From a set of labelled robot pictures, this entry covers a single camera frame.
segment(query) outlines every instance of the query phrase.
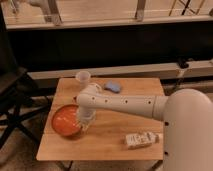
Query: metal bar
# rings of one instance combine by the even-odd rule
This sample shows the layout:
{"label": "metal bar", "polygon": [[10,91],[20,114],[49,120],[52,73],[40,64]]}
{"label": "metal bar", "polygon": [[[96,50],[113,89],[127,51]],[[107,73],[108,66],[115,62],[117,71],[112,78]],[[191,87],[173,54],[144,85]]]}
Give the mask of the metal bar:
{"label": "metal bar", "polygon": [[188,9],[190,2],[191,2],[191,0],[188,0],[188,1],[186,2],[186,5],[185,5],[185,7],[184,7],[183,12],[182,12],[181,15],[185,15],[186,10]]}
{"label": "metal bar", "polygon": [[30,5],[40,7],[46,22],[53,22],[55,26],[61,25],[61,17],[59,14],[56,0],[29,0]]}
{"label": "metal bar", "polygon": [[119,19],[119,20],[101,20],[101,21],[79,21],[79,22],[65,22],[62,25],[55,27],[52,23],[40,24],[20,24],[7,25],[7,29],[13,30],[54,30],[67,28],[90,28],[90,27],[107,27],[107,26],[131,26],[131,25],[145,25],[145,24],[160,24],[160,23],[182,23],[182,22],[198,22],[198,21],[213,21],[210,15],[198,16],[173,16],[173,17],[156,17],[144,18],[143,22],[138,22],[135,19]]}
{"label": "metal bar", "polygon": [[204,5],[205,2],[206,2],[206,0],[202,0],[202,1],[201,1],[200,5],[199,5],[199,7],[198,7],[198,10],[196,11],[196,14],[197,14],[197,15],[199,14],[199,12],[200,12],[200,10],[201,10],[201,8],[203,7],[203,5]]}
{"label": "metal bar", "polygon": [[56,0],[48,0],[48,5],[51,13],[52,22],[59,26],[62,23],[61,16],[59,14],[58,6]]}
{"label": "metal bar", "polygon": [[171,16],[171,15],[172,15],[172,11],[173,11],[173,10],[174,10],[174,8],[175,8],[175,4],[176,4],[176,2],[177,2],[177,0],[174,0],[174,1],[173,1],[172,8],[171,8],[171,10],[170,10],[170,12],[169,12],[169,16]]}
{"label": "metal bar", "polygon": [[144,17],[146,0],[138,0],[137,11],[135,14],[135,18],[137,21],[142,21]]}

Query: black chair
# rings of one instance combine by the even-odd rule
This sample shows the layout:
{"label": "black chair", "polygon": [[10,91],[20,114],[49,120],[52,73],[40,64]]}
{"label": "black chair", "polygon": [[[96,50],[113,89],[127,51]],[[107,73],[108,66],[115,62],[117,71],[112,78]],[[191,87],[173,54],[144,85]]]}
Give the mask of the black chair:
{"label": "black chair", "polygon": [[50,103],[25,114],[20,114],[22,106],[31,106],[34,100],[31,94],[38,87],[34,80],[27,75],[27,70],[17,65],[9,44],[6,27],[0,8],[0,126],[6,126],[0,137],[0,149],[15,128],[18,128],[37,145],[39,140],[23,126],[24,120],[50,109]]}

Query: chair leg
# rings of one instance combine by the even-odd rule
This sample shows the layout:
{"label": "chair leg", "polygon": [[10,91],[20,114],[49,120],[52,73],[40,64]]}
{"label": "chair leg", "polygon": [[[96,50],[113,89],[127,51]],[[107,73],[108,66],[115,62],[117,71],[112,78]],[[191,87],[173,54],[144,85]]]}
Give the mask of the chair leg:
{"label": "chair leg", "polygon": [[7,119],[4,119],[4,120],[0,120],[0,125],[3,126],[3,125],[8,125],[9,122]]}
{"label": "chair leg", "polygon": [[31,140],[33,140],[37,145],[39,145],[39,140],[21,123],[17,125],[17,128],[20,129],[25,135],[27,135]]}
{"label": "chair leg", "polygon": [[26,113],[26,114],[23,114],[21,115],[19,118],[20,118],[20,122],[24,121],[24,120],[27,120],[27,119],[30,119],[31,117],[39,114],[39,113],[42,113],[42,112],[45,112],[47,110],[50,109],[50,105],[46,105],[45,107],[42,107],[40,109],[37,109],[35,111],[32,111],[32,112],[29,112],[29,113]]}
{"label": "chair leg", "polygon": [[4,143],[7,141],[8,137],[10,136],[10,134],[12,133],[12,131],[14,130],[14,126],[8,126],[5,130],[3,135],[0,138],[0,149],[3,147]]}

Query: white cup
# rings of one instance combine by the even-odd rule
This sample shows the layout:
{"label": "white cup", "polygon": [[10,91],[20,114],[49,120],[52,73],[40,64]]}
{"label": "white cup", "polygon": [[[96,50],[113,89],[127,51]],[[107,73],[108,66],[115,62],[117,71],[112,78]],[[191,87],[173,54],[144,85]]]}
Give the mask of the white cup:
{"label": "white cup", "polygon": [[81,88],[85,88],[90,82],[91,74],[88,71],[79,71],[75,78],[80,83]]}

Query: orange bowl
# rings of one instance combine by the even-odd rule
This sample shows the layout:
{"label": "orange bowl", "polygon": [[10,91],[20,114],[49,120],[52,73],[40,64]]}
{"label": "orange bowl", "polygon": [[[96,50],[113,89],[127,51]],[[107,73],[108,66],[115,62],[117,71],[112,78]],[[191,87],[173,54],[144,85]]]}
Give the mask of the orange bowl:
{"label": "orange bowl", "polygon": [[72,136],[81,131],[77,123],[77,105],[66,105],[58,109],[52,118],[52,128],[62,136]]}

